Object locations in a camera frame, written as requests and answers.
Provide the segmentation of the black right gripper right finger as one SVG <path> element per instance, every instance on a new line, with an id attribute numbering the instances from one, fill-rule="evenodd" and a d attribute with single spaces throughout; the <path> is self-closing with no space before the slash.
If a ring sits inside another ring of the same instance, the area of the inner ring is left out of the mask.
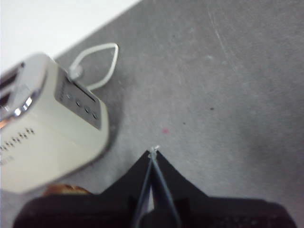
<path id="1" fill-rule="evenodd" d="M 183 228 L 295 228 L 280 204 L 263 199 L 213 197 L 182 176 L 159 152 L 151 153 L 169 208 Z"/>

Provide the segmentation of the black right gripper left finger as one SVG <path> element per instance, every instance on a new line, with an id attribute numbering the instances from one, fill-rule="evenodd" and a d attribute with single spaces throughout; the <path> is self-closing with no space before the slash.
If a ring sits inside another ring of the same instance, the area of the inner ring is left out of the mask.
<path id="1" fill-rule="evenodd" d="M 26 203 L 15 228 L 130 227 L 150 158 L 146 151 L 115 183 L 99 194 L 51 194 Z"/>

